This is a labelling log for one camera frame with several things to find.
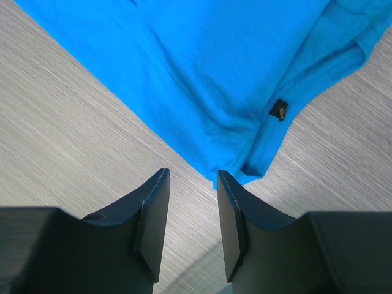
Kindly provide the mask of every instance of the clothing label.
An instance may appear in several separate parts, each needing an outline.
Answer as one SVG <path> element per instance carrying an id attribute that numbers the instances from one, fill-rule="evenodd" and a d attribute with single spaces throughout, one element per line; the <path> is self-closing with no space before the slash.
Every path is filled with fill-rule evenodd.
<path id="1" fill-rule="evenodd" d="M 283 100 L 278 99 L 274 105 L 274 107 L 269 112 L 270 115 L 279 118 L 279 121 L 283 121 L 286 116 L 288 103 L 284 102 Z"/>

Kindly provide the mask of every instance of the blue t-shirt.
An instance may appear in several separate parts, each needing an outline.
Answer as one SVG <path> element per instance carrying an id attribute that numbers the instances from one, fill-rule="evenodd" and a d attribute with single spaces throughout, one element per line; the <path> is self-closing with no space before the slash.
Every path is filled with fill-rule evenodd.
<path id="1" fill-rule="evenodd" d="M 215 184 L 220 169 L 261 178 L 392 22 L 392 0 L 16 2 Z"/>

